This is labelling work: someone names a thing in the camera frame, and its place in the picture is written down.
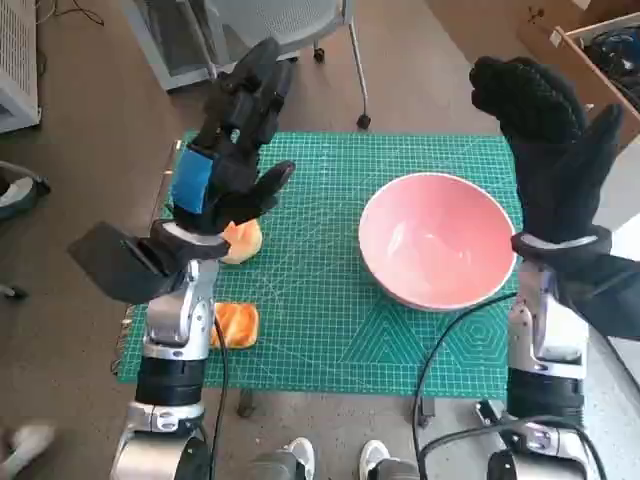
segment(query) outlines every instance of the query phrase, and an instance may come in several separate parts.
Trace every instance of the sneaker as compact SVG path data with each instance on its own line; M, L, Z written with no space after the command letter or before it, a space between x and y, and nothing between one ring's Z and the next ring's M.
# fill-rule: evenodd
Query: sneaker
M304 437L299 437L284 447L284 449L293 453L304 466L304 476L306 480L313 480L313 476L316 473L316 457L313 453L313 445L311 445L311 442Z
M17 429L9 439L11 453L0 464L0 473L13 478L51 445L54 435L55 429L46 423L31 423Z
M16 180L6 192L0 195L0 219L4 220L29 210L37 200L37 188L33 179L24 177Z
M380 440L369 440L360 454L360 480L367 480L369 472L387 458L391 458L391 455L384 443Z

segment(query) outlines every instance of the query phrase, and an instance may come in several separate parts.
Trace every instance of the self-healing cutting mat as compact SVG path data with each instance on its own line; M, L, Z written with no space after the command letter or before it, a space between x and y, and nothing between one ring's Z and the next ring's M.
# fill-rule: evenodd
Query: self-healing cutting mat
M261 317L257 344L231 353L231 385L413 393L426 353L456 313L414 311L380 290L358 249L360 214L396 177L446 172L486 189L518 228L507 144L501 137L460 135L280 133L263 148L261 167L281 160L295 161L297 169L279 205L260 219L262 251L244 265L222 266L215 287L217 301L255 303ZM503 292L514 288L512 276ZM503 396L508 303L469 317L450 335L426 393ZM119 370L124 382L136 381L145 315L144 307L135 308ZM206 385L221 381L216 352Z

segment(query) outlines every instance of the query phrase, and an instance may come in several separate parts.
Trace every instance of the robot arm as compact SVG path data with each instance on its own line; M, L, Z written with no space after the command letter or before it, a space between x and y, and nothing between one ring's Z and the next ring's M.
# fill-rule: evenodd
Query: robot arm
M204 479L211 460L200 435L206 360L214 326L220 236L273 208L292 162L258 175L259 151L273 138L289 90L288 62L267 39L234 71L218 77L200 132L176 166L173 220L156 220L147 237L96 225L70 253L108 296L149 302L135 399L114 459L114 479Z
M593 218L617 155L621 110L605 108L587 126L572 89L535 62L481 58L472 100L495 116L514 155L523 231L509 314L507 402L503 419L553 415L583 423L589 325L603 335L640 340L640 269L609 255L611 233ZM480 410L488 409L487 403ZM479 412L488 422L490 411ZM575 431L528 423L502 439L490 479L592 478Z

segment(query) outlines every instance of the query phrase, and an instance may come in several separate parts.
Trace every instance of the black cable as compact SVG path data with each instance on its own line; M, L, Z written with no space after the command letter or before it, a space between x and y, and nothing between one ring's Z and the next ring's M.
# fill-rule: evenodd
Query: black cable
M598 469L600 480L607 480L607 473L605 471L604 464L602 463L602 459L600 458L600 454L598 453L596 446L594 445L591 438L589 438L589 435L587 435L587 433L578 425L563 418L554 417L553 415L536 415L533 417L520 418L518 420L500 422L496 425L484 425L482 427L470 428L468 430L462 430L460 432L450 433L449 435L443 435L440 438L436 438L435 440L427 443L418 454L418 468L420 470L420 478L422 480L428 480L426 464L427 455L433 452L436 448L466 438L479 437L491 433L500 433L505 430L515 430L519 427L525 426L527 423L553 424L554 427L562 426L563 428L569 428L576 432L578 437L580 437L582 443L586 445L591 452L591 456L593 457L593 460L596 463L596 468Z
M218 438L220 438L220 431L222 429L222 416L224 414L224 405L227 401L227 390L229 388L229 358L227 356L227 344L224 340L224 333L222 333L222 327L215 316L213 316L214 325L216 327L216 333L218 334L218 341L220 342L220 351L222 352L222 390L220 391L220 404L218 405L218 415L216 416L216 426L213 430L213 437L211 439L211 452L209 454L209 480L213 480L216 476L215 469L218 457Z
M476 305L475 307L462 312L460 315L456 317L456 319L453 322L449 324L449 326L445 329L442 335L440 335L440 338L436 342L436 345L433 347L433 350L431 350L431 353L427 357L424 367L422 367L422 373L420 374L420 381L418 382L418 386L416 387L416 393L413 398L413 418L411 421L411 432L413 434L413 448L415 451L416 459L418 459L420 455L420 439L418 438L418 404L420 402L420 397L422 396L422 391L424 390L424 384L427 380L427 373L429 372L429 369L431 368L431 364L436 358L436 353L438 352L438 349L444 343L444 340L447 338L449 333L451 333L451 331L454 328L456 328L460 324L460 322L462 322L462 320L467 318L469 315L479 310L482 310L483 308L490 307L491 305L494 305L496 303L503 302L509 298L513 298L516 295L517 295L517 292L511 292L505 295L500 295L499 297L495 297L490 300L487 300L486 302L482 302Z
M85 17L87 17L96 25L100 25L101 27L104 27L104 19L100 15L98 15L93 10L80 6L80 4L78 3L78 0L71 0L71 1L75 5L75 7L68 8L67 10L62 10L61 12L58 11L58 5L56 1L55 13L53 14L53 16L62 17L63 15L68 15L70 13L82 13Z
M209 445L209 436L207 435L207 430L204 428L202 423L198 425L198 432L200 432L200 436L202 437L204 444Z
M604 340L604 342L607 344L609 349L611 350L611 353L613 354L617 362L620 364L620 367L622 367L622 371L625 373L625 375L629 379L629 382L633 386L633 389L636 391L637 397L640 398L640 383L638 383L636 376L627 365L627 362L624 361L624 358L622 358L622 355L620 355L620 352L618 351L616 346L613 344L611 339L609 337L605 337L604 335L601 335L601 337Z

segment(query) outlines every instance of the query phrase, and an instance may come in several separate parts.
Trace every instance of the wire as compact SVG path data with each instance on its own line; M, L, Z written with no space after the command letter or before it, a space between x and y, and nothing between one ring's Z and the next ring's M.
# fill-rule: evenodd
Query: wire
M479 310L482 310L486 307L490 307L491 305L494 305L496 303L502 302L509 298L513 298L516 295L517 295L517 292L501 295L499 297L493 298L479 305L476 305L475 307L470 308L469 310L458 315L458 317L456 317L456 319L453 322L451 322L449 326L445 329L445 331L442 333L442 335L436 342L435 346L433 347L433 350L427 357L427 360L422 369L422 373L420 374L420 380L418 382L416 393L413 399L413 418L411 422L411 429L413 434L413 446L416 454L416 462L418 464L418 471L420 472L421 480L429 480L429 477L427 474L427 456L429 455L429 453L433 452L436 448L442 447L452 442L467 439L467 438L501 433L505 430L514 430L514 429L517 429L518 427L522 427L527 423L532 423L532 422L547 423L547 424L551 423L556 427L562 426L564 428L569 428L572 431L574 431L578 435L582 443L586 445L588 450L591 452L591 456L593 457L593 460L598 469L598 475L600 477L600 480L607 480L607 473L604 468L604 463L602 462L602 459L600 458L600 454L598 453L598 450L596 449L596 446L591 440L591 438L589 437L589 435L587 435L587 433L582 428L580 428L580 426L570 421L567 421L566 419L555 417L552 415L538 415L533 417L521 418L518 420L511 420L507 422L501 421L500 423L495 425L484 425L478 428L462 430L460 432L443 435L427 443L424 447L420 448L420 440L418 438L418 404L420 401L420 397L422 395L422 391L424 389L424 384L426 383L427 373L429 372L429 369L431 368L431 365L433 364L436 358L438 349L440 348L440 346L442 346L442 344L444 343L449 333L451 333L462 322L462 320L467 318L469 315Z
M82 13L85 17L87 17L89 20L91 20L96 25L100 25L101 27L104 27L104 19L100 15L98 15L93 10L89 10L88 8L80 6L80 4L78 3L78 0L71 0L71 1L75 5L74 8L69 8L67 10L63 10L61 12L58 12L57 11L57 5L56 5L56 10L55 10L54 16L55 17L62 17L63 15L68 15L70 13Z
M427 443L422 450L420 450L418 454L418 468L420 470L420 478L422 480L428 480L427 477L427 455L433 452L436 448L447 445L451 442L457 442L458 440L463 440L466 438L479 437L483 435L489 435L492 433L500 433L505 430L514 430L519 427L523 427L527 423L551 423L554 426L562 426L564 428L569 428L576 432L580 440L587 446L589 451L591 452L591 456L593 457L593 461L596 464L596 468L598 469L598 475L600 480L607 480L607 473L604 468L604 463L602 463L602 458L600 458L600 454L596 449L589 435L580 428L578 425L569 422L560 417L554 417L552 415L537 415L533 417L520 418L518 420L510 420L507 422L500 422L496 425L485 425L478 428L470 428L468 430L462 430L456 433L450 433L449 435L443 435L440 438L436 438L431 442Z
M479 310L482 310L486 307L490 307L491 305L494 305L496 303L500 303L505 300L508 300L509 298L513 298L516 295L517 295L517 292L511 292L505 295L500 295L499 297L495 297L495 298L492 298L491 300L487 300L486 302L482 302L476 305L475 307L462 312L460 315L456 317L456 319L453 322L449 324L449 326L445 329L442 335L440 335L440 338L436 342L436 345L433 347L433 350L431 350L431 353L427 357L424 367L422 367L420 380L418 382L418 386L416 387L416 393L413 398L413 417L411 421L411 433L413 434L413 449L415 451L416 460L420 455L420 439L418 438L418 405L420 402L420 397L422 396L422 391L424 390L424 384L426 383L426 380L427 380L427 373L429 372L429 369L431 368L431 365L433 364L436 358L438 349L444 343L444 340L447 338L449 333L451 333L453 329L456 328L460 324L460 322L462 322L462 320L467 318L469 315Z
M43 18L41 18L40 20L36 20L36 25L40 25L41 23L44 23L47 20L49 20L56 13L57 9L58 9L58 0L51 0L51 10L49 10L49 13L47 13Z
M218 341L220 342L220 351L222 352L222 390L220 391L220 404L218 405L218 415L216 416L216 426L213 430L211 439L211 452L209 454L209 480L213 480L216 476L216 463L218 457L218 438L222 429L222 416L224 414L224 405L227 401L227 390L229 389L229 358L227 352L227 344L224 340L224 333L220 327L217 317L213 316Z

